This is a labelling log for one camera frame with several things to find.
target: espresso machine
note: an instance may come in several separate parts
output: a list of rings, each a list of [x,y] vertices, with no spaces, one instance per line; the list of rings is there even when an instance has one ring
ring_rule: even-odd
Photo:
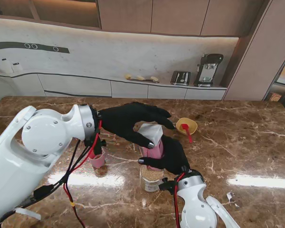
[[[198,64],[198,74],[194,85],[198,87],[211,87],[214,75],[223,58],[222,54],[204,54],[200,59],[200,64]]]

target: pink cup with lid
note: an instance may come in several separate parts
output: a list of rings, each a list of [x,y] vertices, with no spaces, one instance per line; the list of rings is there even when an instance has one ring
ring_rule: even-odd
[[[159,124],[144,123],[138,130],[138,133],[142,134],[147,139],[150,139],[154,143],[153,149],[141,147],[143,157],[160,159],[163,157],[163,144],[161,137],[163,135],[162,126]],[[160,171],[160,169],[148,166],[148,169]]]

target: red cable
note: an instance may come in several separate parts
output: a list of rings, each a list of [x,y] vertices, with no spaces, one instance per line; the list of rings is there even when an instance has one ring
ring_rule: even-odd
[[[176,227],[180,228],[180,217],[179,217],[179,208],[177,206],[177,185],[180,179],[185,175],[182,173],[178,179],[176,180],[175,188],[174,188],[174,207],[175,207],[175,218],[176,218]]]
[[[100,121],[99,121],[99,129],[101,129],[101,124],[102,124],[102,121],[100,120]],[[93,145],[92,145],[92,147],[91,147],[89,153],[87,154],[87,156],[85,157],[85,159],[84,159],[77,167],[75,167],[75,168],[71,171],[71,173],[74,172],[76,169],[78,169],[80,166],[82,166],[82,164],[85,163],[86,160],[89,158],[90,154],[91,154],[91,153],[93,152],[93,150],[94,150],[94,147],[95,147],[95,145],[96,145],[98,136],[99,136],[99,133],[96,133],[96,136],[95,136]],[[69,200],[70,200],[70,202],[71,202],[73,211],[74,211],[74,213],[75,213],[77,219],[79,220],[79,222],[81,223],[81,225],[82,225],[83,227],[85,227],[83,221],[79,218],[79,216],[78,216],[77,213],[76,213],[75,206],[74,206],[74,202],[72,201],[72,197],[71,197],[70,193],[68,193],[68,191],[67,191],[67,188],[66,188],[66,184],[65,184],[65,183],[63,184],[63,190],[66,192],[66,195],[68,196],[68,198],[69,198]]]
[[[102,124],[102,121],[100,120],[100,121],[99,121],[99,129],[101,129],[101,124]],[[96,145],[98,136],[99,136],[99,133],[96,134],[95,140],[94,140],[94,142],[93,142],[93,145],[92,145],[92,147],[91,147],[89,153],[88,153],[87,156],[85,157],[85,159],[84,159],[77,167],[75,167],[72,172],[74,172],[76,169],[78,169],[80,166],[82,166],[82,164],[85,163],[86,160],[89,158],[90,154],[91,154],[91,153],[93,152],[93,150],[94,150],[94,147],[95,147],[95,145]]]

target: pink container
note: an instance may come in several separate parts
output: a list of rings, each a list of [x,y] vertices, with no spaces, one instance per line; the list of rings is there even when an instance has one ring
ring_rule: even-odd
[[[156,158],[156,159],[160,159],[163,157],[163,144],[162,144],[162,140],[160,139],[157,146],[155,146],[153,149],[148,149],[145,147],[141,147],[142,150],[142,155],[143,157],[149,157],[149,158]],[[151,170],[156,170],[156,171],[160,171],[160,169],[148,166],[148,169]]]
[[[105,164],[107,152],[103,150],[102,154],[96,155],[93,158],[89,157],[89,162],[94,168],[100,168]]]

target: white lid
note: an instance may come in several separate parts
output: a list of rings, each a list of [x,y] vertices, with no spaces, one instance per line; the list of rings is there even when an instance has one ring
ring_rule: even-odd
[[[142,126],[138,130],[138,133],[142,134],[147,139],[150,139],[155,146],[158,145],[158,142],[160,141],[161,136],[163,134],[161,125],[150,123],[142,124]]]
[[[220,218],[224,221],[226,228],[240,228],[236,221],[216,198],[208,196],[206,201],[215,211],[215,213],[217,213],[218,216],[220,216]]]

